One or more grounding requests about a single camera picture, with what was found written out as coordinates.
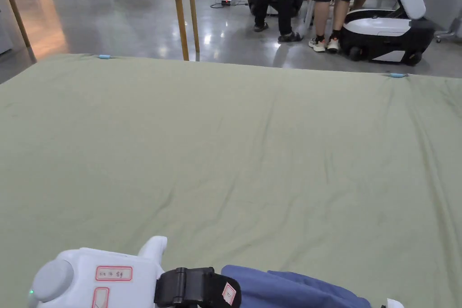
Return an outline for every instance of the table leg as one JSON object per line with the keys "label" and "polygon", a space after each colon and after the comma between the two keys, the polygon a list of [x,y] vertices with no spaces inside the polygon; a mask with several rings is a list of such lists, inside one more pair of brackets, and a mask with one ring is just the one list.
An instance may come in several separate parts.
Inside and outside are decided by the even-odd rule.
{"label": "table leg", "polygon": [[199,52],[199,32],[197,31],[197,14],[196,0],[189,0],[191,5],[191,17],[193,19],[194,43],[196,44],[196,52]]}
{"label": "table leg", "polygon": [[24,43],[26,44],[26,47],[30,47],[31,42],[27,37],[26,28],[24,27],[23,20],[21,19],[21,15],[19,14],[18,5],[16,5],[15,0],[10,0],[10,5],[16,18],[16,22],[18,22],[19,30],[21,31],[21,35],[23,36]]}
{"label": "table leg", "polygon": [[180,27],[181,46],[183,48],[183,59],[189,60],[188,40],[186,37],[185,14],[183,12],[183,0],[175,0],[178,25]]}

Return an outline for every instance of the round knob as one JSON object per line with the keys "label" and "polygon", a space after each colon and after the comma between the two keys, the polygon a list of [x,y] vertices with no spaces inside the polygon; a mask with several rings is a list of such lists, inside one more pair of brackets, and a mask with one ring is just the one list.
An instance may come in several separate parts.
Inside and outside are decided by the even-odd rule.
{"label": "round knob", "polygon": [[71,286],[73,277],[70,263],[61,259],[50,261],[35,275],[32,284],[34,296],[41,302],[54,300]]}

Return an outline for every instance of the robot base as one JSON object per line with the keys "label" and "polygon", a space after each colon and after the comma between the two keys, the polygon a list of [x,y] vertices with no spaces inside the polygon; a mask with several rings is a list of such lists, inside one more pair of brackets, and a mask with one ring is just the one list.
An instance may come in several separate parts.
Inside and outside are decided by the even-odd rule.
{"label": "robot base", "polygon": [[416,65],[431,43],[434,25],[425,18],[410,20],[387,9],[348,14],[340,43],[352,60],[400,62]]}

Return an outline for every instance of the sandal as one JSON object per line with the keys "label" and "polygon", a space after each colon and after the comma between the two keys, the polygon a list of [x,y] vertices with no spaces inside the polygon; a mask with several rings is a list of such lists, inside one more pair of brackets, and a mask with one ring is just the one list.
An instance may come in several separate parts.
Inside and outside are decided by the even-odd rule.
{"label": "sandal", "polygon": [[269,28],[269,26],[268,26],[268,23],[266,23],[266,22],[262,27],[255,24],[254,25],[254,32],[260,33],[260,32],[263,32],[264,30],[267,30],[268,28]]}
{"label": "sandal", "polygon": [[278,39],[279,42],[300,42],[303,37],[299,33],[290,33],[289,35],[281,35]]}

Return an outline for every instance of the white sneaker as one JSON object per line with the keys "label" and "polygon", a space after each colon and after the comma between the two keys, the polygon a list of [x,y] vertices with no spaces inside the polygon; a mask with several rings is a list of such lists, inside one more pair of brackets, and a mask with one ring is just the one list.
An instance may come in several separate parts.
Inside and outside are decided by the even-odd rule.
{"label": "white sneaker", "polygon": [[314,50],[314,52],[325,52],[326,51],[326,40],[316,42],[316,38],[312,39],[308,45]]}
{"label": "white sneaker", "polygon": [[330,39],[327,45],[327,50],[330,53],[337,53],[339,52],[339,49],[340,49],[339,39],[337,38]]}

